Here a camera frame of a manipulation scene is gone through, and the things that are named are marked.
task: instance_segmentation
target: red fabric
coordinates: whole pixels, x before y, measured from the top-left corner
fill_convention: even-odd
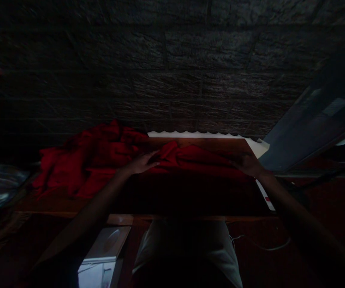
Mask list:
[[[67,186],[70,196],[91,198],[140,150],[140,140],[147,135],[133,128],[123,127],[116,120],[110,125],[100,124],[70,138],[62,147],[46,148],[42,155],[42,173],[34,180],[38,195]],[[212,176],[237,178],[241,182],[253,178],[232,167],[224,152],[212,153],[195,145],[179,148],[171,141],[156,154],[160,165],[154,173],[169,173],[177,168]]]

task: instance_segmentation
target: scalloped white trim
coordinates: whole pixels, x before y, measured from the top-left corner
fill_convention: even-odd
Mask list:
[[[266,153],[269,148],[270,144],[266,143],[265,141],[258,139],[257,142],[252,140],[251,138],[245,138],[241,135],[233,136],[231,134],[222,134],[222,133],[200,133],[200,132],[155,132],[151,131],[147,133],[150,138],[218,138],[218,139],[245,139],[248,145],[250,146],[251,150],[254,152],[257,158],[261,157],[264,153]]]

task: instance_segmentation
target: wooden table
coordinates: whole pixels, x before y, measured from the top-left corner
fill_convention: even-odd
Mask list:
[[[244,139],[149,138],[142,143],[156,149],[169,141],[180,147],[195,144],[209,151],[252,152]],[[17,206],[21,212],[74,217],[88,199],[70,198],[67,187],[37,199],[29,193]],[[182,171],[178,174],[134,175],[116,200],[110,224],[131,225],[160,217],[254,221],[275,217],[255,183]]]

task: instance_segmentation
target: textured wall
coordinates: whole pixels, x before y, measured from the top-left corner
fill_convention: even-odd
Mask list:
[[[0,143],[112,118],[264,137],[345,43],[345,0],[0,0]]]

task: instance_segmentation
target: wire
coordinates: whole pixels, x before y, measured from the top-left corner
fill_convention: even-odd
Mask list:
[[[289,238],[287,239],[286,243],[284,243],[283,245],[280,245],[280,246],[274,247],[274,248],[264,248],[264,247],[262,247],[262,246],[259,246],[259,245],[258,245],[257,243],[255,243],[254,241],[252,241],[252,240],[251,240],[249,237],[247,237],[246,235],[239,235],[238,237],[235,237],[235,238],[231,237],[231,235],[229,235],[229,236],[230,236],[230,239],[231,239],[231,243],[233,244],[234,251],[235,251],[235,243],[234,243],[234,240],[237,240],[237,239],[242,238],[242,237],[246,237],[246,239],[247,239],[248,241],[250,241],[251,243],[253,243],[256,247],[258,247],[258,248],[260,248],[260,249],[262,249],[262,250],[266,250],[266,251],[275,251],[275,250],[282,249],[282,248],[286,247],[286,246],[290,243],[290,241],[291,241],[291,239],[290,239],[290,237],[289,237]]]

